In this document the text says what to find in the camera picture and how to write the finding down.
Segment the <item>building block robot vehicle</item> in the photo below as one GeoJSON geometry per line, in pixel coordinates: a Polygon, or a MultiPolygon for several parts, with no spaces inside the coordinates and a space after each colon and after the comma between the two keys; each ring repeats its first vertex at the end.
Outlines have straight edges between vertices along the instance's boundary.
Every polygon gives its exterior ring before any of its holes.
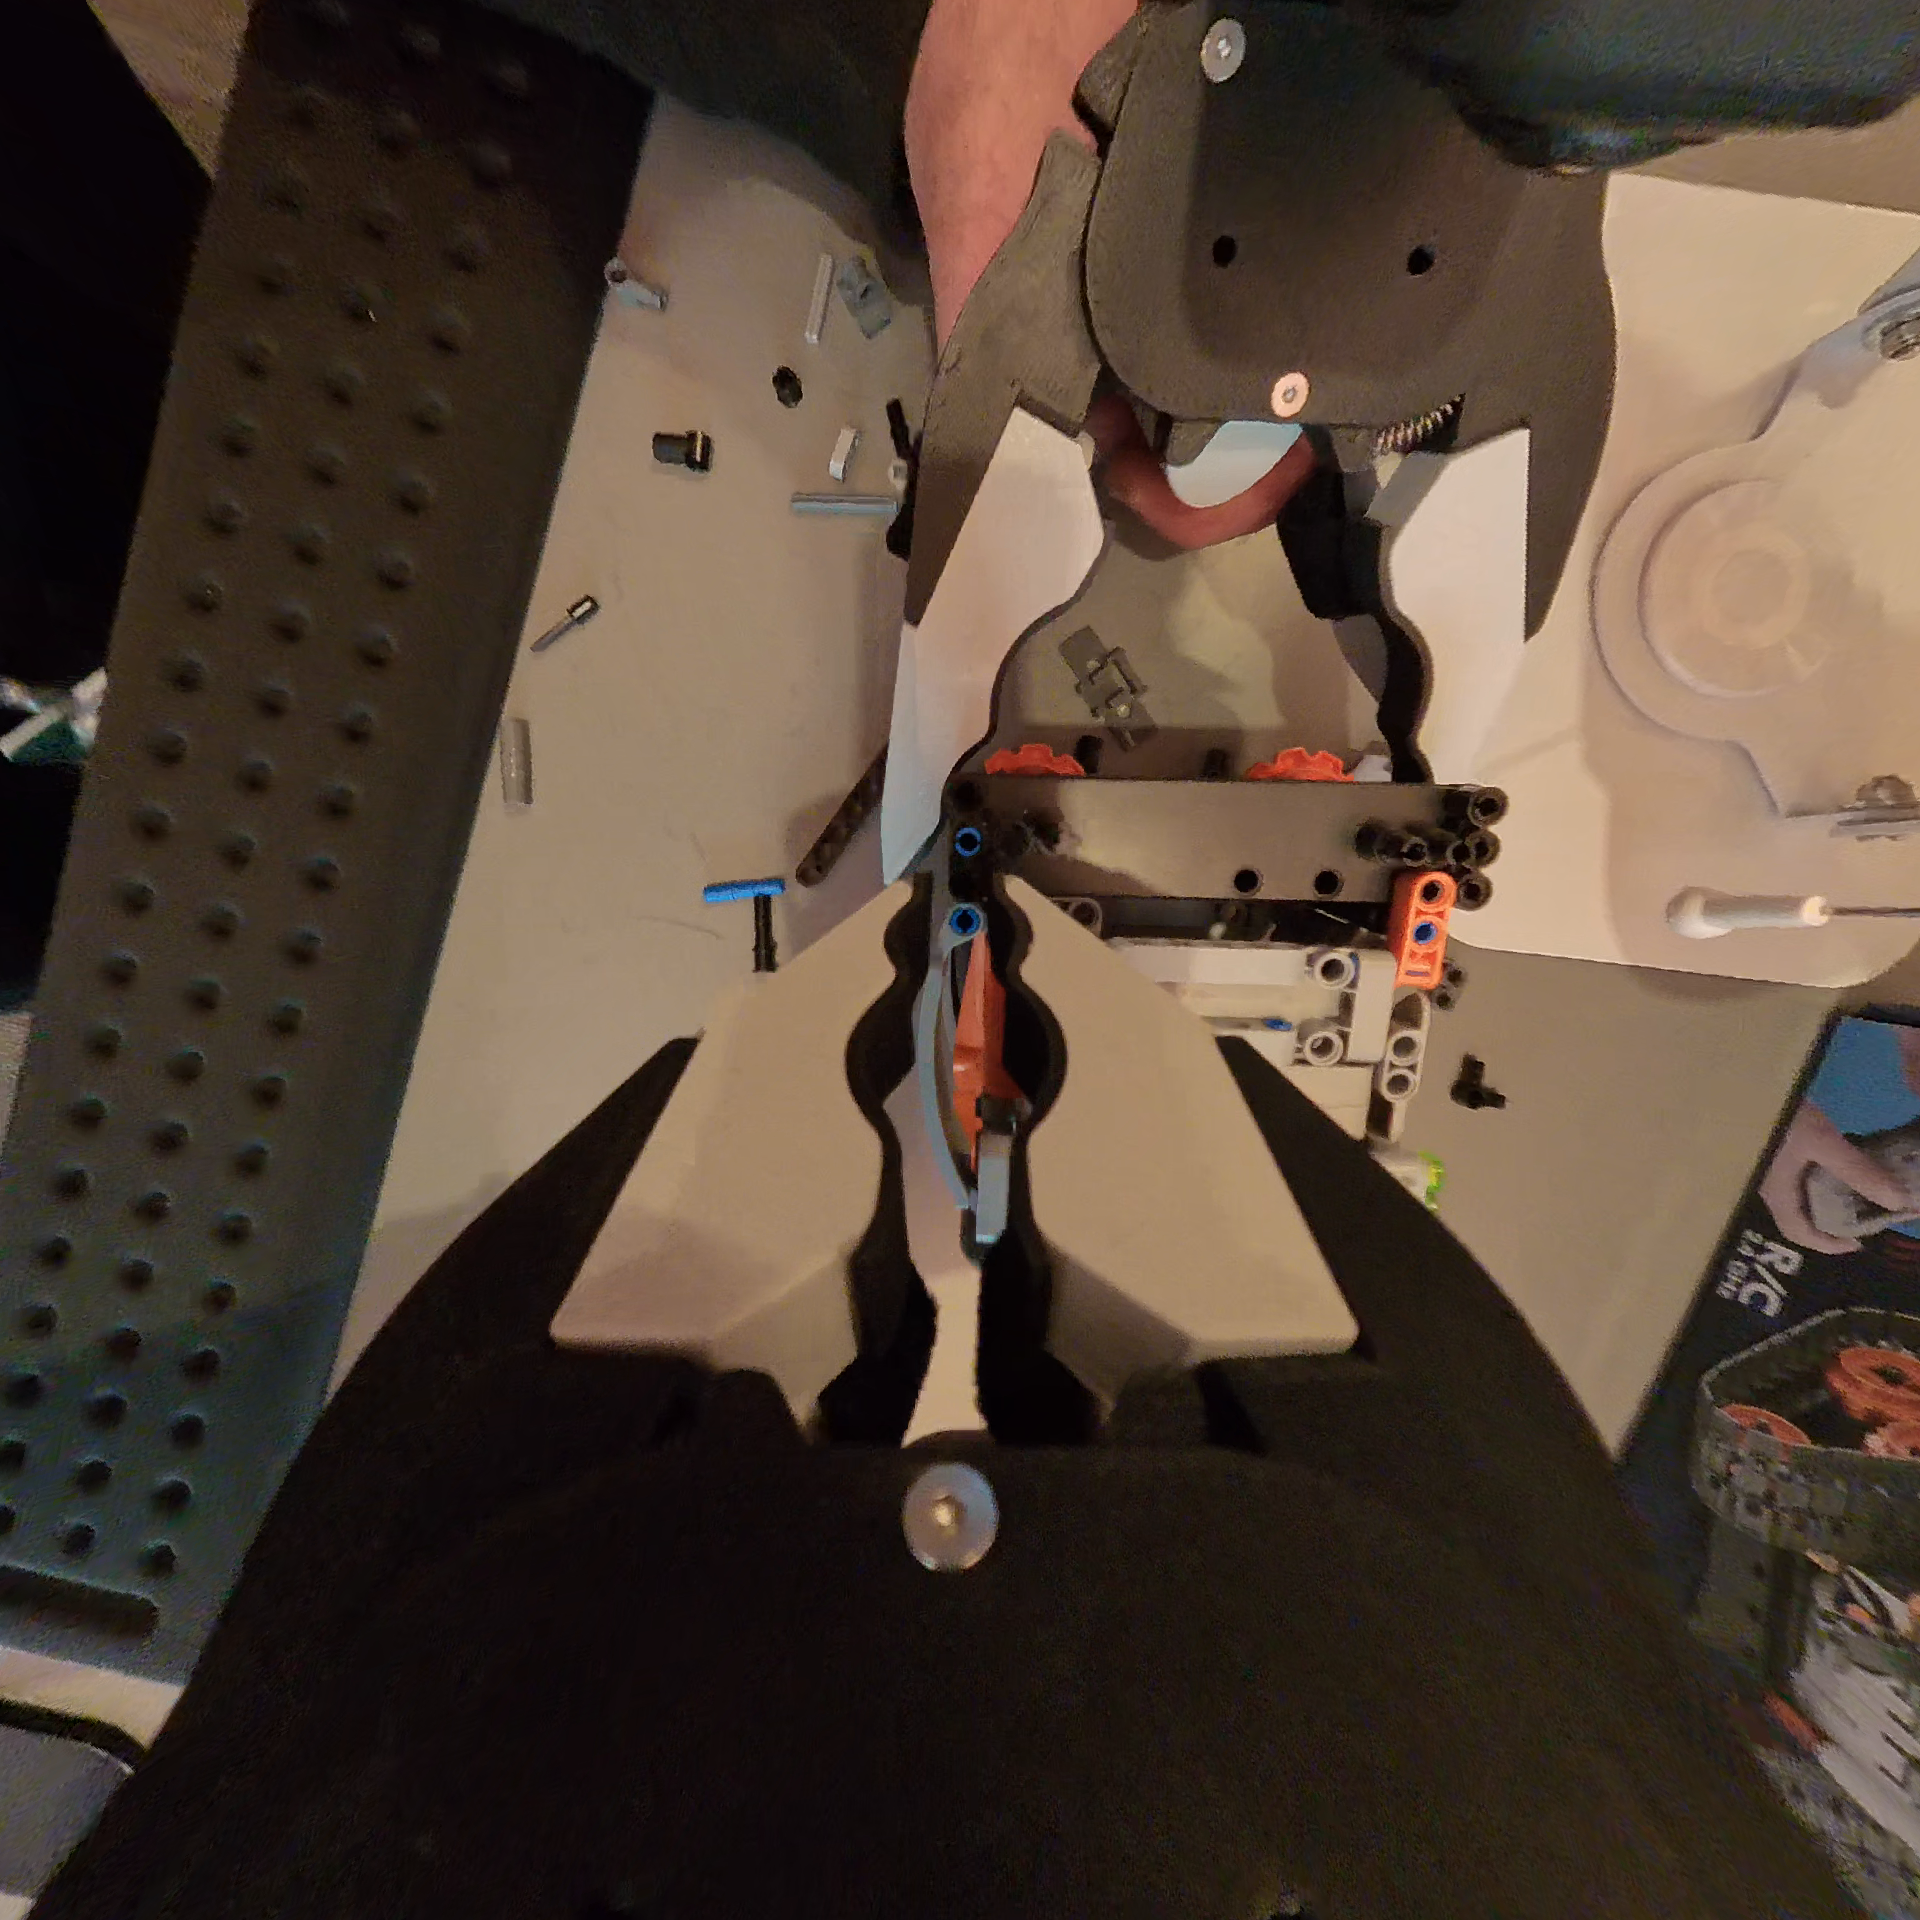
{"type": "Polygon", "coordinates": [[[1400,1137],[1461,993],[1451,923],[1493,897],[1506,794],[1369,785],[1305,751],[1247,771],[1213,753],[1193,781],[1107,778],[1089,754],[1034,743],[960,766],[905,866],[931,877],[918,1087],[971,1248],[1008,1219],[1029,1111],[1000,1069],[998,880],[1254,1047],[1432,1209],[1442,1166],[1400,1137]]]}

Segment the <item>person's left forearm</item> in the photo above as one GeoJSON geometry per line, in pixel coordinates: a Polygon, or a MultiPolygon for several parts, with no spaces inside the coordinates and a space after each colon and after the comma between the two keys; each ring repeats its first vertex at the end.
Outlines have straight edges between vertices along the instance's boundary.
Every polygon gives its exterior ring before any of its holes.
{"type": "Polygon", "coordinates": [[[696,113],[773,133],[922,250],[905,95],[928,3],[494,3],[696,113]]]}

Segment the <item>person's left hand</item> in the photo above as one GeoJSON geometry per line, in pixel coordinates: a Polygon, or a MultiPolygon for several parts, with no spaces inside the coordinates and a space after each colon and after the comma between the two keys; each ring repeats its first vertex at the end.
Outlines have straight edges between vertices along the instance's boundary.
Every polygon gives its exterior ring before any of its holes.
{"type": "Polygon", "coordinates": [[[1134,3],[928,8],[902,105],[902,155],[939,350],[1016,226],[1049,137],[1089,145],[1074,89],[1134,14],[1134,3]]]}

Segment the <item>black long holed beam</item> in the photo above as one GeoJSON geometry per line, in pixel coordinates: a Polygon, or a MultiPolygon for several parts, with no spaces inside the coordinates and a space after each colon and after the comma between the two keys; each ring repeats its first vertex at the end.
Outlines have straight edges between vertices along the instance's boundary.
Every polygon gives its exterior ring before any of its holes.
{"type": "Polygon", "coordinates": [[[881,800],[887,762],[889,751],[881,745],[863,769],[861,778],[855,781],[850,792],[839,800],[823,830],[817,830],[795,869],[795,883],[800,888],[813,889],[823,885],[848,854],[863,823],[875,815],[881,800]]]}

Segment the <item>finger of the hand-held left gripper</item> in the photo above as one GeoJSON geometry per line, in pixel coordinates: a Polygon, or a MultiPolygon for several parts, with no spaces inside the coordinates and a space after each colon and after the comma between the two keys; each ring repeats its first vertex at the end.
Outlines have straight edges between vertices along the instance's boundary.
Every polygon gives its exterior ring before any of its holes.
{"type": "Polygon", "coordinates": [[[1107,542],[1079,439],[1016,407],[939,584],[901,627],[879,794],[879,878],[910,877],[942,827],[952,769],[993,727],[1000,667],[1069,609],[1107,542]]]}
{"type": "Polygon", "coordinates": [[[1373,488],[1303,490],[1303,605],[1376,704],[1400,785],[1462,785],[1529,639],[1529,430],[1413,450],[1373,488]]]}

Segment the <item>grey track link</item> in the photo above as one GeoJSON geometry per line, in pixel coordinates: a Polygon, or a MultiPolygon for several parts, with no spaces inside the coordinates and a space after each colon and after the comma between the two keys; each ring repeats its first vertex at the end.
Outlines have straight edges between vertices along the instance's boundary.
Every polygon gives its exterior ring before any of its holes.
{"type": "Polygon", "coordinates": [[[1134,753],[1159,731],[1145,707],[1145,683],[1121,647],[1103,642],[1094,629],[1072,632],[1058,642],[1079,699],[1121,753],[1134,753]]]}

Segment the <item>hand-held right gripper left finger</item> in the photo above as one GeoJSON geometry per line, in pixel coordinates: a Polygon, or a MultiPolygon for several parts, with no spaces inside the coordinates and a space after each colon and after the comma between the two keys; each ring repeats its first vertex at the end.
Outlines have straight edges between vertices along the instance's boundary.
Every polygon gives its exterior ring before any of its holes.
{"type": "Polygon", "coordinates": [[[713,1005],[550,1321],[557,1347],[767,1377],[815,1422],[856,1359],[850,1264],[879,1200],[879,1129],[848,1046],[896,984],[883,934],[912,897],[883,888],[713,1005]]]}

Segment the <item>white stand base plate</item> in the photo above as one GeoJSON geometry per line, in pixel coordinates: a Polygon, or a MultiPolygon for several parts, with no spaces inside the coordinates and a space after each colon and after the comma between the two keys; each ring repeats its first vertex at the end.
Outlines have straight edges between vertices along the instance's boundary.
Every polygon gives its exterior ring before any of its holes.
{"type": "Polygon", "coordinates": [[[1665,469],[1751,439],[1815,341],[1914,257],[1914,208],[1610,181],[1615,399],[1568,577],[1478,771],[1511,798],[1474,943],[1689,975],[1843,990],[1896,968],[1914,923],[1838,921],[1690,943],[1686,889],[1914,905],[1914,840],[1835,840],[1777,817],[1733,743],[1649,722],[1592,632],[1592,570],[1622,509],[1665,469]]]}

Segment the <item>white patterned shoe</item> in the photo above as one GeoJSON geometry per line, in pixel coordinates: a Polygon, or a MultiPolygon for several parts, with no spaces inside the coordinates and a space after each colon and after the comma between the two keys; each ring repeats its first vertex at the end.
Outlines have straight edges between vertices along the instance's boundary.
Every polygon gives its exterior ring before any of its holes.
{"type": "Polygon", "coordinates": [[[2,677],[2,759],[15,766],[81,766],[97,736],[105,670],[69,686],[2,677]]]}

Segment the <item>printed robot kit box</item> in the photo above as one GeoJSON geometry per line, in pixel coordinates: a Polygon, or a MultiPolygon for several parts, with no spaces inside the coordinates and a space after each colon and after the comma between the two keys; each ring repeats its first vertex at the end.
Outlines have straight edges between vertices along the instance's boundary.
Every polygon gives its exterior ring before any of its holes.
{"type": "Polygon", "coordinates": [[[1918,1016],[1826,1023],[1618,1480],[1742,1737],[1918,1915],[1918,1016]]]}

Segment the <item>dark perforated pad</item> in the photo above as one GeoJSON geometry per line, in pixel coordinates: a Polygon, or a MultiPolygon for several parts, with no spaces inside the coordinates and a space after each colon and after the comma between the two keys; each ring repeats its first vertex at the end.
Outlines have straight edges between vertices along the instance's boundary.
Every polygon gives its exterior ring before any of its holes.
{"type": "Polygon", "coordinates": [[[3,1146],[3,1647],[178,1690],[314,1422],[646,105],[254,6],[3,1146]]]}

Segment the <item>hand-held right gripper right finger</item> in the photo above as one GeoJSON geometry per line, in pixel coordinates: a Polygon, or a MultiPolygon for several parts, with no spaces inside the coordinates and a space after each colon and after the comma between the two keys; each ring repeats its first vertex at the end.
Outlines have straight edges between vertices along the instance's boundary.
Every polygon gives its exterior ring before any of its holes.
{"type": "Polygon", "coordinates": [[[1030,883],[1000,883],[1000,1439],[1086,1442],[1217,1361],[1349,1353],[1357,1319],[1223,1050],[1030,883]]]}

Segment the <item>white knob rod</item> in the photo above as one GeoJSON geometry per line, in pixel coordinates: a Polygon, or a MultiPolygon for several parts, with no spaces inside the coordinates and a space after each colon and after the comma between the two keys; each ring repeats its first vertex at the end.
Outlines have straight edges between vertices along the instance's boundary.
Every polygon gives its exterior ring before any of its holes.
{"type": "Polygon", "coordinates": [[[1918,923],[1918,907],[1832,904],[1824,897],[1727,897],[1696,888],[1665,905],[1669,928],[1690,943],[1751,930],[1811,930],[1838,921],[1918,923]]]}

